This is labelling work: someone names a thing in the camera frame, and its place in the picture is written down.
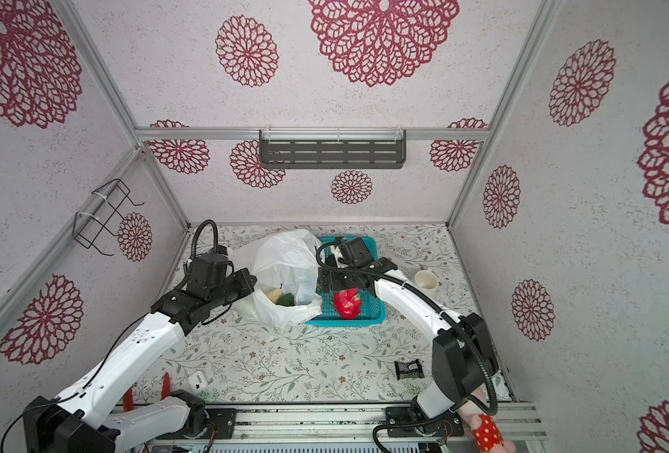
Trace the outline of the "red dragon fruit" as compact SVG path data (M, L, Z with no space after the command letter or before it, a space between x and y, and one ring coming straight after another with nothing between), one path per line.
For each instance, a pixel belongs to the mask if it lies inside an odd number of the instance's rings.
M334 309L345 320L354 320L360 314L362 296L355 288L337 292L332 297Z

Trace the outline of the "white plastic bag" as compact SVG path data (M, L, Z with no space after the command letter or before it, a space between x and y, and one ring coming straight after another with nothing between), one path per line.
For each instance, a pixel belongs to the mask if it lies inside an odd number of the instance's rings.
M319 265L315 251L321 241L308 230L290 230L243 245L232 254L234 267L257 277L255 291L233 304L234 311L268 328L293 327L321 315L317 294ZM295 297L294 307L270 302L266 293L281 289Z

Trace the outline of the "lime green fruit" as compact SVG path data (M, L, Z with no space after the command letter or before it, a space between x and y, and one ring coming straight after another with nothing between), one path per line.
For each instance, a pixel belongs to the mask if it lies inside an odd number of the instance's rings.
M292 294L283 294L277 300L277 304L281 307L294 307L296 305L295 297Z

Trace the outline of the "cream pear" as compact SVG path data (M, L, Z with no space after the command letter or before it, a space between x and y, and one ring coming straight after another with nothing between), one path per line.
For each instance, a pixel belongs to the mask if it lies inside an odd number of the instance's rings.
M284 292L281 289L273 289L266 293L267 299L275 305L279 304L279 301L283 296Z

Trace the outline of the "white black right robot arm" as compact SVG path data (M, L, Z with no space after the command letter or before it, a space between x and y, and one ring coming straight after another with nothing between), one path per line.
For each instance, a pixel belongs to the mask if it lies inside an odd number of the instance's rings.
M315 259L323 290L365 291L398 311L431 342L433 382L415 397L417 417L434 419L468 404L486 415L498 413L493 375L499 366L482 317L462 315L427 296L392 260L376 259L361 237L323 243Z

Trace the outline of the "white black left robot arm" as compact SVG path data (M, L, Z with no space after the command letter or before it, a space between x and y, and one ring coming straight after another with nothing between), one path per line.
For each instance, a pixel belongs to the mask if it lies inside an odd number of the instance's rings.
M165 351L212 310L227 309L255 291L257 279L236 269L223 245L199 254L191 243L182 281L155 302L141 319L124 328L100 364L55 398L35 398L18 416L26 452L127 452L177 432L198 438L210 427L206 404L186 391L115 414L116 404Z

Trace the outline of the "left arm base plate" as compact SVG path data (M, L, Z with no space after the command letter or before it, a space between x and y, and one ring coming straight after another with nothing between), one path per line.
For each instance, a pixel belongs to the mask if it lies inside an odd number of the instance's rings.
M183 427L170 434L171 438L196 439L232 439L236 422L235 409L198 409L192 410Z

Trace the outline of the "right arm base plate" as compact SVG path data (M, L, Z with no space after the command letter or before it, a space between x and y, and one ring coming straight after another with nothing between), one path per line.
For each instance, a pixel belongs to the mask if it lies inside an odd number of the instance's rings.
M444 438L462 437L465 434L460 416L453 411L428 418L411 407L390 406L385 408L385 422L387 436L390 438Z

